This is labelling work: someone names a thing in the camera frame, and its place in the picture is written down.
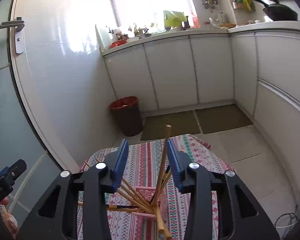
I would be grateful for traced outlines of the olive floor mat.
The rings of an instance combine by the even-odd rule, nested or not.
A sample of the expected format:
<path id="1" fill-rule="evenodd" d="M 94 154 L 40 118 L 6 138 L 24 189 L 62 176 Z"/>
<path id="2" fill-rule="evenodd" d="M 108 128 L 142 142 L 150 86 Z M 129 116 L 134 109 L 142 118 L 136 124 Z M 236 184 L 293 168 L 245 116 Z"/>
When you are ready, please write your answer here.
<path id="1" fill-rule="evenodd" d="M 200 128 L 193 111 L 185 111 L 146 118 L 142 141 L 163 139 L 165 137 L 166 126 L 171 126 L 171 137 L 183 134 L 198 134 Z"/>
<path id="2" fill-rule="evenodd" d="M 203 134 L 252 125 L 253 122 L 235 104 L 195 110 Z"/>

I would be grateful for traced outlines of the left olive floor mat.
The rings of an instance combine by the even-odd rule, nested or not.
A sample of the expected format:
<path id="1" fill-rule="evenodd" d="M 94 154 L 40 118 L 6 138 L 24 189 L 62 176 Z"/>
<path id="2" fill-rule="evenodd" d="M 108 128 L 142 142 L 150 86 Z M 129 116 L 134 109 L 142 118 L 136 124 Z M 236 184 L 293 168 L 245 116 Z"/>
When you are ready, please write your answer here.
<path id="1" fill-rule="evenodd" d="M 166 126 L 171 126 L 171 137 L 183 134 L 198 134 L 200 128 L 193 111 L 185 111 L 146 118 L 142 141 L 163 139 L 165 137 Z"/>

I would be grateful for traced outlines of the red lined trash bin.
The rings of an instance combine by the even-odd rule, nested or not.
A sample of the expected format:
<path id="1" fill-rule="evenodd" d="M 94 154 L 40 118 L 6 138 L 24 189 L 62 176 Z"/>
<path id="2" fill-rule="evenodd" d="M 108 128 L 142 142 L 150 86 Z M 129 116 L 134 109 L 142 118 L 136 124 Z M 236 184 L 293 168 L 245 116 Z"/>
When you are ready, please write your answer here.
<path id="1" fill-rule="evenodd" d="M 125 136 L 133 137 L 142 132 L 139 100 L 136 96 L 127 96 L 112 102 L 109 110 L 118 128 Z"/>

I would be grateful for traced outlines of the black gold-banded chopstick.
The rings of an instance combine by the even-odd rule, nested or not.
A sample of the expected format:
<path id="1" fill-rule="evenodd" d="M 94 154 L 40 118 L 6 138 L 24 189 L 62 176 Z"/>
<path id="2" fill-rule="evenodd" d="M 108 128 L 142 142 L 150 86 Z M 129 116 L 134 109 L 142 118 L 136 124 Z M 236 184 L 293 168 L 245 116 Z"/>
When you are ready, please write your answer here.
<path id="1" fill-rule="evenodd" d="M 134 205 L 129 205 L 129 206 L 124 206 L 124 205 L 106 205 L 107 210 L 109 211 L 119 211 L 119 212 L 136 212 L 140 208 L 139 206 L 134 206 Z"/>

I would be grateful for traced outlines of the embroidered patterned tablecloth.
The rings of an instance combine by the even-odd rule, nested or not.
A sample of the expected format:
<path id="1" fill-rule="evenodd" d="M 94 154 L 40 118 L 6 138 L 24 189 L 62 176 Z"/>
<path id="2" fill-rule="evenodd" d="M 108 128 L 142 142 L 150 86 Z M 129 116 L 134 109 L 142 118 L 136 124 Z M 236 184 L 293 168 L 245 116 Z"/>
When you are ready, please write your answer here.
<path id="1" fill-rule="evenodd" d="M 190 134 L 173 137 L 179 151 L 188 154 L 192 161 L 207 170 L 224 173 L 232 167 L 211 151 L 211 145 Z M 157 184 L 164 141 L 144 142 L 129 147 L 124 178 L 133 187 L 152 187 Z M 188 217 L 190 195 L 180 194 L 173 180 L 169 180 L 162 194 L 167 206 L 164 216 L 173 239 L 183 239 Z M 132 213 L 109 211 L 107 213 L 112 239 L 163 239 L 157 231 L 155 220 L 143 219 Z"/>

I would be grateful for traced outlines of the green dish rack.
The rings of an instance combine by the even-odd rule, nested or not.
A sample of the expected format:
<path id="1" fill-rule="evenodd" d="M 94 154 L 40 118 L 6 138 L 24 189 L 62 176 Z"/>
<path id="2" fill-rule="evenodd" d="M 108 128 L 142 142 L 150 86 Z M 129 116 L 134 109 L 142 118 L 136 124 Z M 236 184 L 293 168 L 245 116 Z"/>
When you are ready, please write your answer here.
<path id="1" fill-rule="evenodd" d="M 170 30 L 171 28 L 182 27 L 183 23 L 186 21 L 187 21 L 187 18 L 183 12 L 164 10 L 165 30 Z"/>

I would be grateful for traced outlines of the right olive floor mat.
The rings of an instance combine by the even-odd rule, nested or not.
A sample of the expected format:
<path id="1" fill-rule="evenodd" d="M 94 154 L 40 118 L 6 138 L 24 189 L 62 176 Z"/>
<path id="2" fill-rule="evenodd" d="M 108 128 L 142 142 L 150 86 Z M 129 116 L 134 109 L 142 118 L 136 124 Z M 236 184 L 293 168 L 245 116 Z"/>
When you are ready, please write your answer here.
<path id="1" fill-rule="evenodd" d="M 203 134 L 252 125 L 253 122 L 235 104 L 195 110 Z"/>

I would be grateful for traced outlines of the black wok pan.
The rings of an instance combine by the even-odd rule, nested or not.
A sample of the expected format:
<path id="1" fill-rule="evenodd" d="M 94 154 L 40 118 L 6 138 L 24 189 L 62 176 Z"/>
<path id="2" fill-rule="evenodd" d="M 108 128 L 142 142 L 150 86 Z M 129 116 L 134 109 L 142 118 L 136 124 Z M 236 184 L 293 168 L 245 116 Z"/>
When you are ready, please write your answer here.
<path id="1" fill-rule="evenodd" d="M 261 3 L 264 6 L 263 12 L 273 21 L 298 20 L 298 13 L 286 5 L 280 3 L 267 4 L 262 0 L 253 1 Z"/>

